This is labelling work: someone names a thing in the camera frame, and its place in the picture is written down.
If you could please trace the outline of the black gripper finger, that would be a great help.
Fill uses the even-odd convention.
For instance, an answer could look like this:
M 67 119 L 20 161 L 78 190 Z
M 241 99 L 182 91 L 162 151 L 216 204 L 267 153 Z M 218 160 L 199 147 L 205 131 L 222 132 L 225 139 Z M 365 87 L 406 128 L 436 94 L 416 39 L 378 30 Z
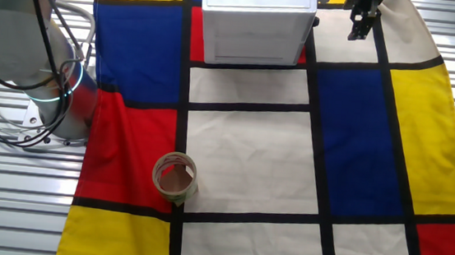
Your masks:
M 362 14 L 360 21 L 359 38 L 366 39 L 368 33 L 373 29 L 374 22 L 377 20 L 378 11 L 369 11 Z
M 351 32 L 348 34 L 347 38 L 349 41 L 358 40 L 360 38 L 360 30 L 363 19 L 364 18 L 362 11 L 358 8 L 352 8 L 351 10 L 352 29 Z

